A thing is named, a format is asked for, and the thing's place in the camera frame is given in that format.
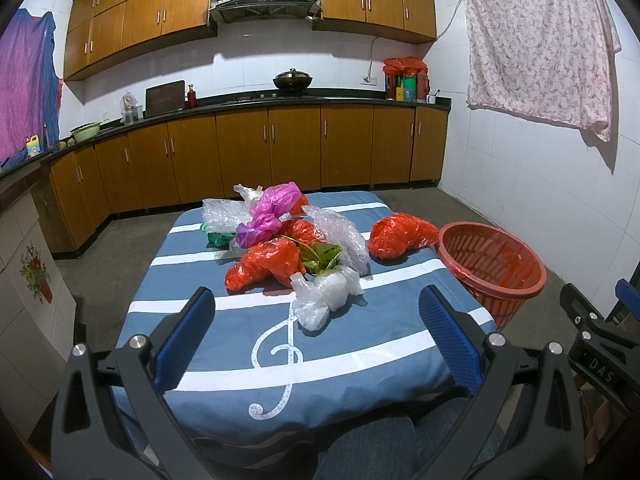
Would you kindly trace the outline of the red bag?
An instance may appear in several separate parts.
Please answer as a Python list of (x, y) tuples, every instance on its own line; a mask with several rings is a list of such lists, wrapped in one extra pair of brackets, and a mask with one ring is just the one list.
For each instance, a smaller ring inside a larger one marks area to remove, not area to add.
[(372, 226), (368, 249), (374, 258), (393, 260), (409, 250), (433, 246), (438, 240), (439, 229), (433, 223), (394, 212)]
[(279, 234), (287, 236), (293, 240), (311, 246), (314, 243), (324, 243), (326, 236), (316, 228), (310, 221), (304, 218), (303, 206), (308, 205), (308, 198), (305, 195), (299, 197), (286, 220), (281, 221)]
[(224, 277), (224, 287), (228, 292), (242, 292), (270, 276), (290, 287), (291, 276), (296, 273), (306, 273), (297, 244), (286, 237), (277, 237), (251, 247), (233, 263)]

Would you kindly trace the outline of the white plastic bag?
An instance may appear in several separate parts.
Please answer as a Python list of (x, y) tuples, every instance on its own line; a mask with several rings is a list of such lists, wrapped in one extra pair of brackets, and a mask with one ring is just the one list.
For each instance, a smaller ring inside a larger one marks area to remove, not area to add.
[(340, 264), (318, 274), (312, 282), (299, 272), (292, 274), (290, 281), (295, 294), (291, 310), (307, 332), (322, 330), (332, 312), (344, 307), (350, 296), (362, 293), (359, 274)]

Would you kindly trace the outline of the long bubble wrap sheet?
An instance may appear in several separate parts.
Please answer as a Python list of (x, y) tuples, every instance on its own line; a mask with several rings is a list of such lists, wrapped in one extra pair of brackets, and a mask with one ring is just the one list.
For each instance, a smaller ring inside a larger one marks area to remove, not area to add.
[(354, 222), (338, 212), (317, 206), (304, 205), (302, 209), (329, 244), (341, 247), (341, 255), (338, 257), (341, 266), (348, 266), (360, 276), (370, 273), (367, 241)]

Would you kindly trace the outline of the light green plastic bag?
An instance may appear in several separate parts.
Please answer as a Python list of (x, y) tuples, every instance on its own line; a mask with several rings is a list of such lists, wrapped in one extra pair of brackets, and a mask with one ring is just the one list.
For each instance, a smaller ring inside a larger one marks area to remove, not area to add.
[(307, 244), (301, 240), (294, 240), (299, 250), (299, 260), (307, 273), (311, 275), (322, 274), (337, 266), (342, 253), (342, 248), (335, 244), (313, 242)]

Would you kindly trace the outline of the magenta plastic bag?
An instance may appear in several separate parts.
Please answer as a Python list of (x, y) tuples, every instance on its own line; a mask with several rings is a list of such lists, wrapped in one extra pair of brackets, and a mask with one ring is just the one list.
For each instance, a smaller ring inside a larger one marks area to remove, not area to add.
[(295, 182), (281, 183), (266, 188), (258, 202), (250, 207), (252, 218), (240, 223), (235, 241), (243, 249), (271, 240), (281, 229), (280, 218), (288, 214), (303, 196)]

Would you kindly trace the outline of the red bag back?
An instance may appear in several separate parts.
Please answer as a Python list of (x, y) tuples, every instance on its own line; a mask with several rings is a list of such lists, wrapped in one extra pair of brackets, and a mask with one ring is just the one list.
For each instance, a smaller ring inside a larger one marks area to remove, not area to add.
[(281, 221), (279, 234), (287, 236), (293, 240), (311, 246), (314, 243), (324, 243), (326, 236), (316, 228), (310, 221), (304, 218), (303, 206), (308, 205), (308, 198), (305, 195), (299, 197), (286, 220)]

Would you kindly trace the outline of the dark green plastic bag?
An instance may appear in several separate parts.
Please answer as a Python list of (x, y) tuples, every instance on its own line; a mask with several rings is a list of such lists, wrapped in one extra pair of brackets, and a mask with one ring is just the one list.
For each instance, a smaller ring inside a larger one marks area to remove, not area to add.
[(205, 233), (209, 247), (221, 250), (228, 250), (235, 239), (233, 232), (214, 232), (206, 228), (205, 224), (201, 225), (201, 231)]

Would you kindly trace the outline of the clear plastic bag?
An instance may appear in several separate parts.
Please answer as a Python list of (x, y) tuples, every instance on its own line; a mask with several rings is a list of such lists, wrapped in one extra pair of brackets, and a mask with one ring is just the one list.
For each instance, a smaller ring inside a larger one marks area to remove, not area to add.
[(246, 203), (247, 208), (256, 206), (264, 195), (264, 190), (260, 185), (258, 185), (257, 188), (250, 188), (249, 186), (236, 184), (233, 187), (233, 191), (235, 193), (238, 193), (239, 196), (242, 197), (242, 200), (244, 200), (244, 203)]

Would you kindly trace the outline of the red plastic waste basket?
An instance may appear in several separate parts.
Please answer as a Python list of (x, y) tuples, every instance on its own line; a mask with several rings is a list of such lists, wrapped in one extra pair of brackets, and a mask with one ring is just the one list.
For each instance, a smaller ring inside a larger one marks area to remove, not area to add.
[(519, 238), (480, 222), (452, 222), (439, 230), (437, 255), (466, 290), (506, 327), (547, 281), (544, 264)]

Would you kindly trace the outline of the blue striped table cloth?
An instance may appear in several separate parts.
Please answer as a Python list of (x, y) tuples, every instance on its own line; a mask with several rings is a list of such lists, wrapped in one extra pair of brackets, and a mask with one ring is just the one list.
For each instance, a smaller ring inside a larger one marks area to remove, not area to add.
[(420, 292), (433, 285), (485, 332), (495, 323), (431, 249), (372, 261), (362, 294), (308, 334), (291, 313), (293, 293), (276, 282), (230, 294), (231, 259), (210, 247), (202, 213), (182, 214), (129, 306), (120, 336), (148, 334), (199, 287), (216, 314), (188, 369), (166, 393), (193, 437), (231, 446), (268, 445), (282, 432), (313, 430), (378, 406), (447, 387), (448, 367), (423, 324)]

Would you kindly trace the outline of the yellow detergent bottle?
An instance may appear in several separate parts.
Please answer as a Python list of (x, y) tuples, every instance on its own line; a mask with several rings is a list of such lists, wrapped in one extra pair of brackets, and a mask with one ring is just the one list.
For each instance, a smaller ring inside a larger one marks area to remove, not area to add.
[(28, 158), (33, 158), (41, 153), (39, 136), (30, 136), (26, 139), (25, 150)]

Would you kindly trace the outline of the green basin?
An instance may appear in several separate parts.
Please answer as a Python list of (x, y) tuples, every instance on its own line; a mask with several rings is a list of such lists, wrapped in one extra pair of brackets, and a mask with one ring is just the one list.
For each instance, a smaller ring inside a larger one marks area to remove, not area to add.
[(94, 138), (100, 132), (100, 127), (98, 122), (87, 122), (70, 130), (70, 134), (76, 143), (81, 143)]

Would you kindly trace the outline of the red bag covered appliance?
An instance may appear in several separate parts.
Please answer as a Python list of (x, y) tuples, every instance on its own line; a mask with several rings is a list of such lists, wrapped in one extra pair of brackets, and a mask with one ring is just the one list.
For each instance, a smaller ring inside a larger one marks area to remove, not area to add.
[(427, 65), (415, 56), (386, 58), (383, 62), (386, 99), (425, 103), (430, 88), (427, 73)]

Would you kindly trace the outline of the red bottle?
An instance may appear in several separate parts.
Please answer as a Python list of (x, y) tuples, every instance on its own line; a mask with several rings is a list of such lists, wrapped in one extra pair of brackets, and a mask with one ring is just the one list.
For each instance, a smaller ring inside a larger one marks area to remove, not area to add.
[(196, 92), (193, 84), (189, 84), (189, 91), (186, 94), (186, 106), (189, 108), (196, 107)]

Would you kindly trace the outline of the wooden upper cabinets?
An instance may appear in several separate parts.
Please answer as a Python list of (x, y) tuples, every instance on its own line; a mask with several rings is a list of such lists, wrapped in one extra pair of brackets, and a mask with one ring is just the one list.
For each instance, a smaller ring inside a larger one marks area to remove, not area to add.
[(74, 0), (63, 76), (101, 70), (239, 21), (301, 18), (315, 30), (425, 44), (437, 36), (435, 0)]

